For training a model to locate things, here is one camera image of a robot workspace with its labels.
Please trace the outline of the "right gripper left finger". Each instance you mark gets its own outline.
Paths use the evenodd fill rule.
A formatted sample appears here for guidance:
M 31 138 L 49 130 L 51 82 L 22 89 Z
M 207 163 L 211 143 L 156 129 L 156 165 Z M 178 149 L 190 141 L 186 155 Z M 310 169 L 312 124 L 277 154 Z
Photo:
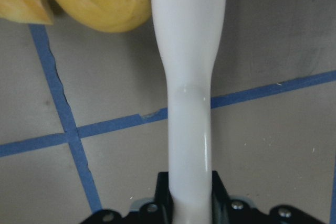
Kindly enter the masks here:
M 156 180 L 154 202 L 159 208 L 162 223 L 173 223 L 173 200 L 169 190 L 169 173 L 159 172 Z

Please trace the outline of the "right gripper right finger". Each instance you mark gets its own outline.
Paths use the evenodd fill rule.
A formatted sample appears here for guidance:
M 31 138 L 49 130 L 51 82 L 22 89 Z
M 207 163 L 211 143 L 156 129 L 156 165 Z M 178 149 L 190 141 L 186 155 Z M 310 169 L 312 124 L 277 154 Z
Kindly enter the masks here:
M 217 171 L 212 171 L 212 223 L 229 223 L 229 195 Z

